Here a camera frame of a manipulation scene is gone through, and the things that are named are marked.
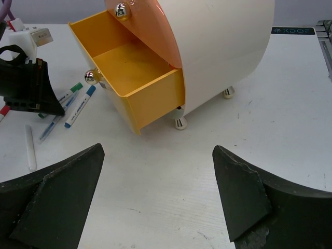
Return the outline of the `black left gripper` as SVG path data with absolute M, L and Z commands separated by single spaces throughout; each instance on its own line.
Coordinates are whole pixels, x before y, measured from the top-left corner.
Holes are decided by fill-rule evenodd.
M 64 116 L 64 108 L 50 83 L 48 63 L 40 58 L 29 60 L 17 45 L 1 47 L 1 53 L 6 51 L 17 56 L 1 59 L 1 96 L 5 104 L 15 111 Z

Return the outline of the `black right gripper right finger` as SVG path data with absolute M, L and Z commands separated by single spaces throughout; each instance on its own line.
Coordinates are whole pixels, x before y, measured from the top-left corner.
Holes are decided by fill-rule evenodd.
M 213 149 L 218 191 L 236 248 L 331 248 L 331 193 Z

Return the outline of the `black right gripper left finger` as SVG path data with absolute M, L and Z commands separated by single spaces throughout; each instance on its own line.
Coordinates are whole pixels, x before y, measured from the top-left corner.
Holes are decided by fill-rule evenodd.
M 105 153 L 97 143 L 1 183 L 1 248 L 78 248 Z

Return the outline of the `blue cap white marker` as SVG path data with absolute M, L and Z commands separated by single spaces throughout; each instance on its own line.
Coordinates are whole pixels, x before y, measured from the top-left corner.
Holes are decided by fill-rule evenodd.
M 81 98 L 78 105 L 71 113 L 71 115 L 68 117 L 67 121 L 64 124 L 65 128 L 69 129 L 73 125 L 73 123 L 75 122 L 75 120 L 77 119 L 83 108 L 86 106 L 86 104 L 88 103 L 89 99 L 91 98 L 95 90 L 96 87 L 94 85 L 91 85 L 90 88 L 87 90 L 87 92 L 84 94 L 84 96 Z

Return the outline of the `green cap white marker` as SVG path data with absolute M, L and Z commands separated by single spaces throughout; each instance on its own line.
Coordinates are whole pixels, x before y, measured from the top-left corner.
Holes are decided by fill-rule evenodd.
M 42 108 L 42 110 L 38 113 L 39 118 L 46 118 L 48 115 L 53 116 L 64 116 L 65 114 L 65 102 L 69 100 L 69 98 L 77 91 L 79 91 L 83 87 L 82 83 L 77 83 L 72 86 L 70 89 L 66 90 L 63 94 L 61 94 L 57 98 L 57 102 L 53 98 L 50 102 L 46 103 L 46 107 Z

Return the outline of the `red cap marker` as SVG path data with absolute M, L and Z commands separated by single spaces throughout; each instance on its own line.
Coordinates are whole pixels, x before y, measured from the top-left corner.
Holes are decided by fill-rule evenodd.
M 10 111 L 10 107 L 8 105 L 4 105 L 0 110 L 0 121 L 4 119 L 4 117 L 8 114 Z

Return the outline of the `white pen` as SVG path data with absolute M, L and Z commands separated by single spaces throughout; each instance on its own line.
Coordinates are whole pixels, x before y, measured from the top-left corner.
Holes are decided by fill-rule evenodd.
M 25 141 L 26 141 L 26 151 L 27 151 L 27 159 L 28 159 L 28 164 L 29 164 L 29 171 L 34 172 L 37 170 L 37 163 L 36 163 L 36 156 L 35 156 L 31 126 L 26 124 L 24 126 L 24 131 L 25 131 Z

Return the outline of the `yellow drawer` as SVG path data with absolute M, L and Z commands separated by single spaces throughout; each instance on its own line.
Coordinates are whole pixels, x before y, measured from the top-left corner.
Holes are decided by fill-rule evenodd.
M 140 134 L 141 128 L 184 105 L 182 70 L 168 65 L 108 11 L 69 27 L 132 132 Z

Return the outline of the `pink top drawer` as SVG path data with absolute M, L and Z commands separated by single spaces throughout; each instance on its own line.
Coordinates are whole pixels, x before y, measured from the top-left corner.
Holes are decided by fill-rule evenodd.
M 105 1 L 107 11 L 175 68 L 182 61 L 173 31 L 158 1 Z

